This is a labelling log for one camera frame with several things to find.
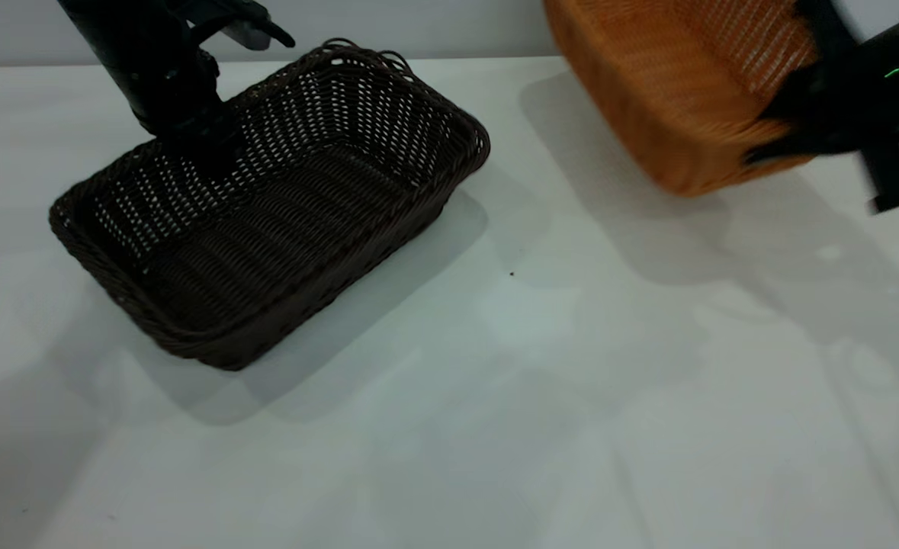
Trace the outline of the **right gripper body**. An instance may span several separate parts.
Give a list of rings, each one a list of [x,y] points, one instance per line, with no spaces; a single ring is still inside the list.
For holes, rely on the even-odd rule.
[[[899,208],[899,18],[859,41],[835,1],[798,1],[817,45],[829,109],[850,149],[860,152],[878,214]]]

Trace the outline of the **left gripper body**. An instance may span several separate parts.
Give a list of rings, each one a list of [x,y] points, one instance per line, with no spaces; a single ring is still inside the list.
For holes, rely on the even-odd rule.
[[[188,154],[235,156],[243,146],[239,121],[218,95],[209,72],[167,72],[142,96],[141,123]]]

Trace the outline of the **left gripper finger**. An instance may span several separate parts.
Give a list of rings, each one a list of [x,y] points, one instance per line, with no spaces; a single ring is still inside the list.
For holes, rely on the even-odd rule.
[[[239,170],[247,152],[247,145],[195,145],[188,149],[188,159],[199,176],[225,178]]]

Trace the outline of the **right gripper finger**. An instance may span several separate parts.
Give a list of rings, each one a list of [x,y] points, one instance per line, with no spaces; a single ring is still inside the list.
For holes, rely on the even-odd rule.
[[[745,153],[745,165],[763,165],[795,156],[819,156],[824,153],[827,134],[827,123],[808,123],[794,127],[784,136],[749,149]]]
[[[793,119],[800,117],[823,94],[824,78],[821,67],[801,67],[788,74],[777,93],[762,111],[762,119]]]

